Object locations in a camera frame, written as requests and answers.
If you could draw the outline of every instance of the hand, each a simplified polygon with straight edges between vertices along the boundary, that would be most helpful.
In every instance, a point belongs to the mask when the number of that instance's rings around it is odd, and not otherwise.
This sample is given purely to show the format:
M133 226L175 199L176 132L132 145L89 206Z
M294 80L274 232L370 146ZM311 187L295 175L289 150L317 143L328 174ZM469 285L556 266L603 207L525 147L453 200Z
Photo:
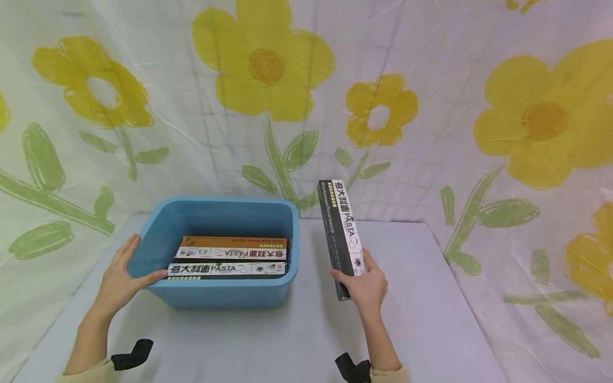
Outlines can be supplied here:
M126 241L111 260L109 268L102 276L102 283L98 295L91 308L91 312L111 319L123 306L134 298L136 293L146 286L165 278L166 270L158 270L141 278L134 279L128 274L128 262L134 249L140 243L136 234Z
M339 270L332 270L332 277L344 284L356 304L362 320L380 319L381 304L387 293L385 274L379 269L370 251L363 248L364 262L368 268L366 274L348 276Z

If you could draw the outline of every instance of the black pasta box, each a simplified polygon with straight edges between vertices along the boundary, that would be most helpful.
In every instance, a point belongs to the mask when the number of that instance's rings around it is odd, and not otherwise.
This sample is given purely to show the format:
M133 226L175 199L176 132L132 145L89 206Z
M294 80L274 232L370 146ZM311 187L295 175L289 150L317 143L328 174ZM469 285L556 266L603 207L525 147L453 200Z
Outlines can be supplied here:
M350 276L366 273L362 244L344 182L319 180L317 192L332 268ZM339 301L351 299L345 285L336 281L335 284Z

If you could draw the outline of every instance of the sleeve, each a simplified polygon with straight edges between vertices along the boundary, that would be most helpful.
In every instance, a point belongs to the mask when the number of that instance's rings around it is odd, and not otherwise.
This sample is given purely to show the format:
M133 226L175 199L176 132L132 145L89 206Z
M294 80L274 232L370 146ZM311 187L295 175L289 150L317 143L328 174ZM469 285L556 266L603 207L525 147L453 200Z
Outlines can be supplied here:
M118 377L113 362L105 359L80 374L62 375L56 383L115 383Z
M381 371L370 369L371 383L410 383L409 373L403 365L398 371Z

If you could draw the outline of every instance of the yellow flower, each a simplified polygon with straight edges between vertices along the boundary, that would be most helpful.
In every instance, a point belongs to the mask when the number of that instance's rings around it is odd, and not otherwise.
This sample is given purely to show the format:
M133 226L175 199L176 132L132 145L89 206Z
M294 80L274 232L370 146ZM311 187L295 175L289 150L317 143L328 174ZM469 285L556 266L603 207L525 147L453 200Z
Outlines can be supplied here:
M290 29L287 0L237 0L236 20L204 10L192 23L200 59L220 74L215 93L226 108L246 115L264 111L275 121L301 121L313 109L311 90L334 71L325 41Z
M0 133L4 131L6 124L9 123L10 120L10 111L9 108L6 107L4 103L4 98L2 98L2 93L0 93Z
M347 137L355 146L393 145L400 140L402 127L417 114L417 95L403 91L404 87L405 77L391 74L379 77L376 83L355 83L349 89L345 104L353 115L347 121ZM370 128L370 113L379 106L389 109L389 117L383 126Z
M105 129L127 125L153 125L145 110L145 88L120 63L110 60L104 48L87 36L67 37L59 48L37 48L32 66L48 82L64 87L64 98L76 114ZM92 79L110 84L116 105L103 105L92 94Z
M605 203L592 216L597 233L578 235L566 247L568 278L604 300L613 317L613 203Z
M474 123L479 149L506 156L507 170L538 189L572 169L613 163L613 40L568 53L549 70L532 56L504 61L485 84L492 106Z

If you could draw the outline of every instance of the left hand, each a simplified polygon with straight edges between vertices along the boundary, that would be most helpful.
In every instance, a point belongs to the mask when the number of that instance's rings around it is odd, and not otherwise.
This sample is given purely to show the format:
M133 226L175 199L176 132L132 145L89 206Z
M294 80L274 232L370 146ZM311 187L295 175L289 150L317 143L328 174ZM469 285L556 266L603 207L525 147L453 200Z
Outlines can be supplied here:
M128 274L128 262L140 243L140 237L133 234L111 260L109 268L102 276L98 295L91 308L92 312L111 319L123 306L134 298L136 293L146 286L165 278L166 270L158 270L141 278L132 278Z

